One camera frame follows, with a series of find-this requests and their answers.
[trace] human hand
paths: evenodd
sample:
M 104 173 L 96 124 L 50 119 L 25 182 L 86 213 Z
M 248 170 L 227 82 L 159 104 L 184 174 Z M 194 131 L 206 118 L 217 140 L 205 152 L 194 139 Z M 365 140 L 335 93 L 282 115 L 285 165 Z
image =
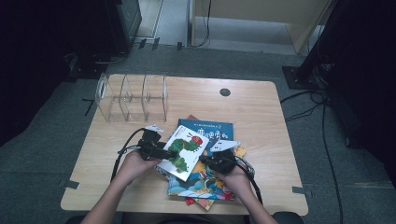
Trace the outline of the human hand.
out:
M 241 162 L 239 162 L 239 164 L 246 169 L 245 164 L 242 164 Z M 231 192 L 238 197 L 246 194 L 247 192 L 253 192 L 248 177 L 238 166 L 235 166 L 229 174 L 218 174 L 218 177 L 223 180 Z
M 125 156 L 125 160 L 113 181 L 120 182 L 120 184 L 126 188 L 132 181 L 150 168 L 160 164 L 161 161 L 160 159 L 144 161 L 140 153 L 134 150 Z

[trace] picture book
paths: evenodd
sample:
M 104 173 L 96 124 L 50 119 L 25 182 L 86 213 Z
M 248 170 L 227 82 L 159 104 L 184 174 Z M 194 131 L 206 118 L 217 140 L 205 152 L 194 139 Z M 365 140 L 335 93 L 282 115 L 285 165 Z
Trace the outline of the picture book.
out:
M 177 151 L 177 157 L 163 160 L 158 167 L 182 181 L 187 181 L 192 169 L 202 155 L 209 139 L 179 125 L 163 149 Z
M 212 148 L 218 140 L 233 140 L 233 124 L 220 121 L 180 119 L 178 124 L 208 138 L 204 155 L 211 156 Z M 217 178 L 208 166 L 198 161 L 186 181 L 169 176 L 168 195 L 211 200 L 233 200 L 234 195 L 224 182 Z

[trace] colorful book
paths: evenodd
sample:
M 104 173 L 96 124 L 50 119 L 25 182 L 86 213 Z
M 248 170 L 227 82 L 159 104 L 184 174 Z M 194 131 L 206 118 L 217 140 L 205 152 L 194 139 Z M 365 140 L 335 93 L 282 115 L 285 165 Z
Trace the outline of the colorful book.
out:
M 164 147 L 166 150 L 177 151 L 178 156 L 163 160 L 158 166 L 172 177 L 187 181 L 208 142 L 207 137 L 179 125 Z
M 178 125 L 187 127 L 208 138 L 208 144 L 203 152 L 207 156 L 212 155 L 210 148 L 218 140 L 233 140 L 233 124 L 229 122 L 180 119 Z M 224 182 L 200 161 L 197 162 L 186 181 L 180 181 L 174 176 L 169 176 L 168 195 L 212 200 L 234 199 L 234 195 L 228 190 Z

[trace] wooden table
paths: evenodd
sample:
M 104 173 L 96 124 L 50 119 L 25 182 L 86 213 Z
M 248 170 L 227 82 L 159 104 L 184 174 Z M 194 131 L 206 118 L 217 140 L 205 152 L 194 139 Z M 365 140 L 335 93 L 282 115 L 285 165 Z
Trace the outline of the wooden table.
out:
M 209 0 L 191 1 L 191 44 L 195 45 L 195 18 L 207 17 Z M 326 20 L 332 0 L 213 0 L 211 2 L 211 18 L 285 23 L 294 49 L 300 53 L 319 23 Z
M 274 83 L 192 77 L 167 77 L 166 81 L 167 121 L 155 123 L 165 130 L 162 140 L 177 127 L 178 119 L 188 115 L 233 123 L 234 139 L 241 141 L 241 146 L 247 150 L 246 159 L 256 171 L 255 180 L 262 191 L 264 206 L 272 214 L 277 211 L 307 214 L 304 194 L 292 192 L 292 187 L 301 187 L 302 183 Z M 230 90 L 231 95 L 220 95 L 223 88 Z M 106 122 L 97 109 L 71 175 L 71 180 L 78 182 L 79 187 L 65 190 L 62 208 L 91 210 L 109 184 L 117 151 L 132 132 L 151 124 L 144 121 Z M 136 144 L 140 136 L 137 135 L 131 144 Z M 182 197 L 167 196 L 166 190 L 167 180 L 152 170 L 125 190 L 118 211 L 248 213 L 239 200 L 216 201 L 206 212 L 198 204 L 187 206 Z

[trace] white book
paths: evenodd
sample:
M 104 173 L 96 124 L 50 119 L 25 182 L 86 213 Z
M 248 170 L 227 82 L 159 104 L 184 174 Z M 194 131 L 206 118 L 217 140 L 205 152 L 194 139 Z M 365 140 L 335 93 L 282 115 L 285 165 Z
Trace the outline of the white book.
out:
M 164 149 L 177 151 L 177 157 L 163 160 L 158 166 L 171 175 L 186 181 L 209 139 L 183 125 L 178 126 Z

